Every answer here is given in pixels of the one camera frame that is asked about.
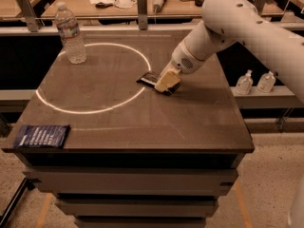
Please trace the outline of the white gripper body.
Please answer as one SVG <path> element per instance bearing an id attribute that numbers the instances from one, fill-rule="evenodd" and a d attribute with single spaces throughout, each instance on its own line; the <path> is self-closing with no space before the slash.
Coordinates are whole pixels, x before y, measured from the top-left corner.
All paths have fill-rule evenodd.
<path id="1" fill-rule="evenodd" d="M 190 40 L 181 41 L 172 53 L 173 65 L 183 74 L 198 70 L 206 60 L 206 54 L 199 43 Z"/>

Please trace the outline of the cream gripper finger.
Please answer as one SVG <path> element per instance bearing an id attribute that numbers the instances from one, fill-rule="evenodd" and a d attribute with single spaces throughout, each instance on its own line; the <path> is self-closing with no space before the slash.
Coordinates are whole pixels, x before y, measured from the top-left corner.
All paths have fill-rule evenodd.
<path id="1" fill-rule="evenodd" d="M 177 85 L 181 81 L 179 69 L 167 69 L 162 73 L 155 84 L 155 89 L 164 92 Z"/>

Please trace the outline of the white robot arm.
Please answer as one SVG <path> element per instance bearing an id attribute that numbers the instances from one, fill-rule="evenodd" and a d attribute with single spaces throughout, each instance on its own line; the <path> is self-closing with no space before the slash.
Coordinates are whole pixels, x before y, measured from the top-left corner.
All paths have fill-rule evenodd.
<path id="1" fill-rule="evenodd" d="M 246 0 L 205 0 L 202 20 L 164 72 L 191 73 L 234 42 L 245 46 L 299 99 L 304 97 L 303 38 L 263 20 Z M 258 134 L 232 193 L 205 228 L 303 228 L 303 136 Z"/>

